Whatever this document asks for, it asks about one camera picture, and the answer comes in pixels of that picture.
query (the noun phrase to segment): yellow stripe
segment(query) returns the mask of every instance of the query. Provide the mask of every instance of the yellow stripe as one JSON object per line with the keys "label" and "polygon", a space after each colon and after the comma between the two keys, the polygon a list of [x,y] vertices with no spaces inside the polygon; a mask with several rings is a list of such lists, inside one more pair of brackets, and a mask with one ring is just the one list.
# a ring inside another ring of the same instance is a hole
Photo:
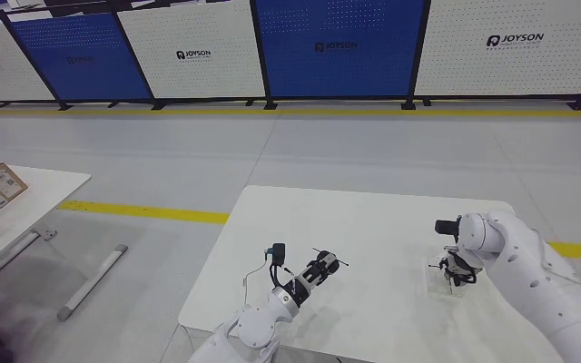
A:
{"label": "yellow stripe", "polygon": [[551,246],[563,257],[581,259],[581,243],[551,242]]}
{"label": "yellow stripe", "polygon": [[60,209],[65,211],[88,211],[91,213],[176,221],[197,221],[200,223],[214,224],[225,224],[230,216],[228,213],[216,213],[212,211],[171,210],[167,208],[142,207],[139,205],[93,203],[90,201],[66,201],[61,205]]}
{"label": "yellow stripe", "polygon": [[282,114],[282,115],[303,115],[303,116],[463,116],[463,117],[581,117],[580,112],[576,111],[519,111],[519,110],[358,110],[358,109],[285,109],[281,107],[277,110],[264,111],[260,108],[241,108],[241,109],[186,109],[179,110],[168,107],[160,111],[150,111],[149,109],[102,109],[102,110],[83,110],[81,108],[72,108],[68,111],[61,112],[56,110],[0,110],[0,115],[264,115],[264,114]]}

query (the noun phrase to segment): blue panel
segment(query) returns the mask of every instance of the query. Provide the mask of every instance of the blue panel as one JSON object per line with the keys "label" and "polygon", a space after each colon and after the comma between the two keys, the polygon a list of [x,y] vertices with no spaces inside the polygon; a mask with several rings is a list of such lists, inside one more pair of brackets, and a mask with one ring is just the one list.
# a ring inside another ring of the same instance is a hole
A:
{"label": "blue panel", "polygon": [[111,14],[30,20],[14,27],[61,99],[149,98]]}
{"label": "blue panel", "polygon": [[271,93],[408,93],[424,0],[257,0]]}

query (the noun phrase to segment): pegboard panel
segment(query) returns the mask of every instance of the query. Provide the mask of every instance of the pegboard panel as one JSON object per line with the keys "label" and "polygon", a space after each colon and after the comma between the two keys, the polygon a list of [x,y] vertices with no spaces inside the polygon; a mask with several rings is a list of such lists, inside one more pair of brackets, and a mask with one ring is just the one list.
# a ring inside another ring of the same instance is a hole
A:
{"label": "pegboard panel", "polygon": [[405,95],[423,0],[257,0],[271,92]]}
{"label": "pegboard panel", "polygon": [[578,0],[432,0],[416,95],[581,93]]}
{"label": "pegboard panel", "polygon": [[149,98],[111,14],[30,20],[14,28],[61,99]]}
{"label": "pegboard panel", "polygon": [[53,100],[4,24],[0,24],[0,101]]}
{"label": "pegboard panel", "polygon": [[119,17],[155,97],[264,96],[248,0]]}

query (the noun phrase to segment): table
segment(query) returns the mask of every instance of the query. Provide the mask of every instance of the table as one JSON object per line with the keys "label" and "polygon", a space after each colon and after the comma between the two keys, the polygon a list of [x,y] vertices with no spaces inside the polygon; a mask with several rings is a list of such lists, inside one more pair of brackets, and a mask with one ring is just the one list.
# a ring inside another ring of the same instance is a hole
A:
{"label": "table", "polygon": [[[10,165],[10,169],[28,185],[28,189],[0,209],[0,268],[39,237],[51,240],[57,232],[43,225],[41,219],[91,179],[91,175],[77,172],[13,165]],[[117,246],[97,275],[86,281],[59,311],[57,317],[61,321],[68,319],[126,250],[124,245]]]}
{"label": "table", "polygon": [[[313,247],[350,266],[316,288],[292,324],[277,326],[282,346],[368,362],[559,362],[485,273],[461,298],[427,293],[428,257],[454,243],[434,232],[435,220],[492,209],[512,211],[501,201],[247,187],[179,323],[212,331],[228,319],[243,305],[242,278],[260,267],[265,248],[284,242],[295,273],[315,258]],[[264,304],[268,269],[248,284],[249,303]]]}

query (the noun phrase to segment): white panel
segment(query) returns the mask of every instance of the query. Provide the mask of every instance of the white panel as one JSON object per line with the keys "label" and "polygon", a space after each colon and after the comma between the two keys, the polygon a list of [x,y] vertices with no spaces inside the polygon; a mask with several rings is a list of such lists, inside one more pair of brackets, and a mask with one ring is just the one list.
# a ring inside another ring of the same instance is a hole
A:
{"label": "white panel", "polygon": [[[264,96],[247,0],[136,10],[119,17],[155,97]],[[187,57],[188,51],[201,53]]]}
{"label": "white panel", "polygon": [[433,0],[416,94],[581,93],[579,59],[579,0]]}
{"label": "white panel", "polygon": [[53,100],[4,25],[0,25],[0,101]]}

